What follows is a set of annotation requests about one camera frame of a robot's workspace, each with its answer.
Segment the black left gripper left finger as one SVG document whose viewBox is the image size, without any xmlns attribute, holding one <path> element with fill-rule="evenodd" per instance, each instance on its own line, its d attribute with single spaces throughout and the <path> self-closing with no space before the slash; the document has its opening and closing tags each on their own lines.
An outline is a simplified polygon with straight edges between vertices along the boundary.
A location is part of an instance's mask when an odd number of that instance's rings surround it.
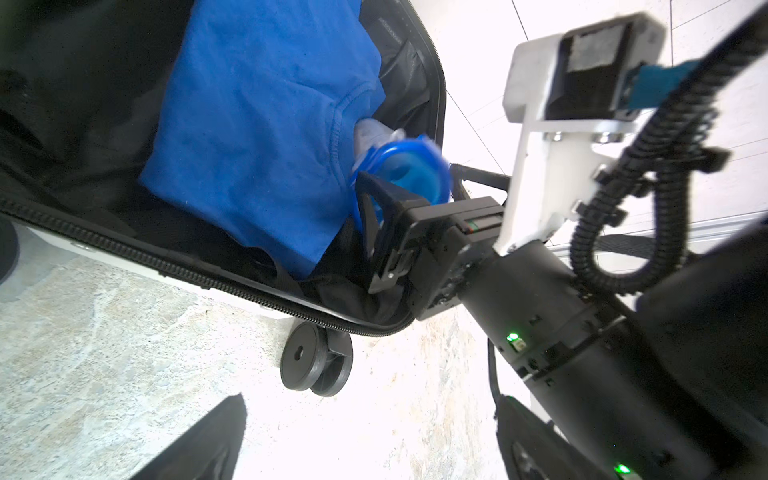
<svg viewBox="0 0 768 480">
<path fill-rule="evenodd" d="M 246 419 L 243 396 L 225 398 L 131 480 L 232 479 Z"/>
</svg>

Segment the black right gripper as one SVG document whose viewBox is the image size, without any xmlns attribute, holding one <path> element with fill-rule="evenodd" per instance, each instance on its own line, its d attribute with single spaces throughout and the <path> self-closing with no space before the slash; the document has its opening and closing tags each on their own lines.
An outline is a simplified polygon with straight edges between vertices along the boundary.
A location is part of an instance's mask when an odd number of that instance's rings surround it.
<svg viewBox="0 0 768 480">
<path fill-rule="evenodd" d="M 401 284 L 405 304 L 419 320 L 459 303 L 468 271 L 491 256 L 500 233 L 504 208 L 491 197 L 470 199 L 464 183 L 504 192 L 511 183 L 510 176 L 461 164 L 449 171 L 458 202 L 439 205 L 368 172 L 356 179 L 367 291 Z"/>
</svg>

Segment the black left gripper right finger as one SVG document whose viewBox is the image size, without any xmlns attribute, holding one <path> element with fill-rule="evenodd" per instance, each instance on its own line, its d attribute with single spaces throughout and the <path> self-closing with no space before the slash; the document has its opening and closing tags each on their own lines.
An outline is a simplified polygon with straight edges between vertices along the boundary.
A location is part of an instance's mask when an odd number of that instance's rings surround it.
<svg viewBox="0 0 768 480">
<path fill-rule="evenodd" d="M 513 397 L 496 401 L 497 442 L 509 479 L 599 479 L 600 470 Z"/>
</svg>

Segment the clear container blue lid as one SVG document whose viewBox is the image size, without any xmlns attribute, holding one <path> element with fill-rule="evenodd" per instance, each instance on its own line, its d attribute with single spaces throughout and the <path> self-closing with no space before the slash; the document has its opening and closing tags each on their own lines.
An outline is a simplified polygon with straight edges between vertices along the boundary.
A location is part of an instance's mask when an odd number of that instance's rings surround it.
<svg viewBox="0 0 768 480">
<path fill-rule="evenodd" d="M 425 198 L 443 204 L 451 197 L 450 165 L 429 137 L 409 137 L 366 118 L 354 126 L 355 163 L 349 187 L 355 189 L 359 173 L 367 172 Z"/>
</svg>

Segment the blue t-shirt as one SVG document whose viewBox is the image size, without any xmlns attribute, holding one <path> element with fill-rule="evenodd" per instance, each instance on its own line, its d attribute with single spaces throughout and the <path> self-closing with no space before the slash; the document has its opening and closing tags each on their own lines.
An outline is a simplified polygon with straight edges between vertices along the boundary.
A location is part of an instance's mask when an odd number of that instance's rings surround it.
<svg viewBox="0 0 768 480">
<path fill-rule="evenodd" d="M 140 183 L 306 278 L 351 212 L 385 99 L 357 1 L 198 1 Z"/>
</svg>

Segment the white black suitcase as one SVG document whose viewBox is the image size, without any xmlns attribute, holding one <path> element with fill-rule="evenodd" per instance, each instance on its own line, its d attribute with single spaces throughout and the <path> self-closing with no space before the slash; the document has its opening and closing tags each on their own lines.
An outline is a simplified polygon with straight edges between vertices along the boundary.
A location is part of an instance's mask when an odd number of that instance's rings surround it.
<svg viewBox="0 0 768 480">
<path fill-rule="evenodd" d="M 2 217 L 80 254 L 332 337 L 409 327 L 409 287 L 368 292 L 352 225 L 296 281 L 139 184 L 192 12 L 189 1 L 2 3 Z"/>
</svg>

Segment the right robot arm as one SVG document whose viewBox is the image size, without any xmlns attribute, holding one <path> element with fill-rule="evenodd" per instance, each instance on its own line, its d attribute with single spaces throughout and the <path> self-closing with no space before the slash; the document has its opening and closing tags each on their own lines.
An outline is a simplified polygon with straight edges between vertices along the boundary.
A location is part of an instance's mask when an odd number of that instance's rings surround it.
<svg viewBox="0 0 768 480">
<path fill-rule="evenodd" d="M 496 394 L 513 479 L 767 475 L 767 223 L 645 291 L 634 308 L 541 242 L 498 256 L 490 198 L 432 205 L 385 179 L 355 187 L 376 273 L 425 319 L 463 304 L 549 415 Z"/>
</svg>

